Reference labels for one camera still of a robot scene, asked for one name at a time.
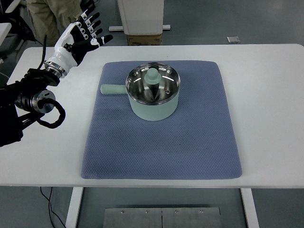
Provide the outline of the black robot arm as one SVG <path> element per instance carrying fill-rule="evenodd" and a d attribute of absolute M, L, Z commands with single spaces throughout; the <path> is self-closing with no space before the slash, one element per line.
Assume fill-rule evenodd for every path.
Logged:
<path fill-rule="evenodd" d="M 23 130 L 38 122 L 49 129 L 59 127 L 66 116 L 64 108 L 56 101 L 47 86 L 57 86 L 60 80 L 52 72 L 29 69 L 20 81 L 0 88 L 0 145 L 21 141 Z M 54 108 L 58 119 L 48 123 L 41 118 Z"/>

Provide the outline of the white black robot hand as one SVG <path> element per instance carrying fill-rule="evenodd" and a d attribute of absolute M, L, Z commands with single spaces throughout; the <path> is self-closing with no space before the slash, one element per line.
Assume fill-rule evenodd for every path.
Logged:
<path fill-rule="evenodd" d="M 54 73 L 58 78 L 65 77 L 71 68 L 81 64 L 85 55 L 105 45 L 113 39 L 112 35 L 99 37 L 102 29 L 100 13 L 93 13 L 93 0 L 84 4 L 84 12 L 78 19 L 69 24 L 55 44 L 54 54 L 45 61 L 45 69 Z"/>

